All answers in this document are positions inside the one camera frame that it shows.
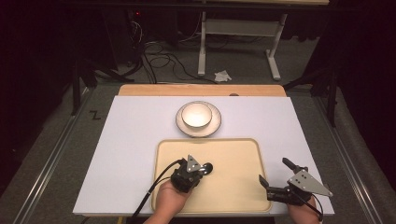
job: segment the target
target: beige tray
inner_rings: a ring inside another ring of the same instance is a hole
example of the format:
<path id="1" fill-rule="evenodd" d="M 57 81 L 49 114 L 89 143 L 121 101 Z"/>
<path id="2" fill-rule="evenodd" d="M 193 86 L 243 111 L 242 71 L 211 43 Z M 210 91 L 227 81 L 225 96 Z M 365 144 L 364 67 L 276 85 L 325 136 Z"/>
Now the beige tray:
<path id="1" fill-rule="evenodd" d="M 264 213 L 271 208 L 259 175 L 265 177 L 257 142 L 249 138 L 164 140 L 158 145 L 154 179 L 173 161 L 191 154 L 213 172 L 201 179 L 181 213 Z M 163 177 L 170 176 L 175 165 Z M 155 210 L 157 190 L 152 193 Z"/>

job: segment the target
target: hand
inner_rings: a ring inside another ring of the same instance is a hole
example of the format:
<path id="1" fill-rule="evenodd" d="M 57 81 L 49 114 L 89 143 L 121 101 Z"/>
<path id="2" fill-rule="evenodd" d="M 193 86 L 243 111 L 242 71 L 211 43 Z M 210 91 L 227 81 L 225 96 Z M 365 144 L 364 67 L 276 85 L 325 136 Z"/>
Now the hand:
<path id="1" fill-rule="evenodd" d="M 189 199 L 191 191 L 180 192 L 172 185 L 170 180 L 161 184 L 156 200 L 156 210 L 154 214 L 146 220 L 146 224 L 166 224 L 179 213 Z"/>
<path id="2" fill-rule="evenodd" d="M 314 197 L 308 201 L 312 206 L 316 207 Z M 310 207 L 288 204 L 289 215 L 296 224 L 319 224 L 318 214 Z"/>

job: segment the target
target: desk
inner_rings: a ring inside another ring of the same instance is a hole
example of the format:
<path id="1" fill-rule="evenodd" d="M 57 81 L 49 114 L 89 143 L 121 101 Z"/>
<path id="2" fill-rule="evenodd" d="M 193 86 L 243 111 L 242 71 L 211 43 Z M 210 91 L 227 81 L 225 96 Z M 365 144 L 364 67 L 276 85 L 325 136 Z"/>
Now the desk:
<path id="1" fill-rule="evenodd" d="M 282 4 L 282 5 L 328 5 L 329 0 L 203 0 L 206 2 L 240 2 L 240 3 L 259 3 L 259 4 Z M 282 14 L 279 21 L 240 21 L 240 20 L 215 20 L 206 19 L 206 12 L 202 13 L 201 26 L 201 47 L 198 60 L 198 76 L 205 75 L 206 34 L 212 35 L 252 35 L 252 36 L 272 36 L 273 45 L 265 51 L 267 61 L 270 65 L 271 74 L 274 80 L 280 80 L 274 58 L 277 44 L 285 26 L 287 14 Z"/>
<path id="2" fill-rule="evenodd" d="M 240 96 L 228 96 L 231 93 Z M 259 143 L 262 155 L 266 155 L 263 163 L 271 186 L 285 187 L 292 176 L 281 161 L 283 157 L 308 166 L 310 174 L 320 181 L 291 100 L 280 86 L 126 85 L 110 108 L 73 213 L 130 216 L 151 186 L 158 144 L 163 139 L 189 138 L 176 126 L 175 115 L 184 104 L 195 100 L 215 105 L 222 114 L 222 124 L 211 138 L 249 137 Z M 318 197 L 324 213 L 333 214 L 330 200 Z M 151 213 L 150 203 L 146 203 L 141 214 Z M 273 203 L 265 214 L 210 216 L 284 214 L 286 205 Z"/>

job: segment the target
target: crumpled paper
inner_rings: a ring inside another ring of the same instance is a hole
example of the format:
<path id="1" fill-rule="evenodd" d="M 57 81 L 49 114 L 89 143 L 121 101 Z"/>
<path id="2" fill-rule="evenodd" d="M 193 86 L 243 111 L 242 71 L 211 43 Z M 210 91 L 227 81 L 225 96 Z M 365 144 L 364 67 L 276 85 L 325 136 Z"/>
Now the crumpled paper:
<path id="1" fill-rule="evenodd" d="M 221 81 L 228 81 L 228 80 L 233 80 L 228 73 L 224 70 L 222 72 L 215 73 L 215 81 L 221 82 Z"/>

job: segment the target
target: person's left hand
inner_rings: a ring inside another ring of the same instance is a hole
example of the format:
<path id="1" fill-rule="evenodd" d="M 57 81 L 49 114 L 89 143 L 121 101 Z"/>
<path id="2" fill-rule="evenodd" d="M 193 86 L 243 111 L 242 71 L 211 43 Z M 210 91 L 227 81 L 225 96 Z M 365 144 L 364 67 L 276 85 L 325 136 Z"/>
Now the person's left hand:
<path id="1" fill-rule="evenodd" d="M 178 191 L 170 180 L 161 184 L 156 200 L 156 210 L 145 223 L 168 223 L 183 209 L 191 192 L 192 190 L 188 193 Z"/>

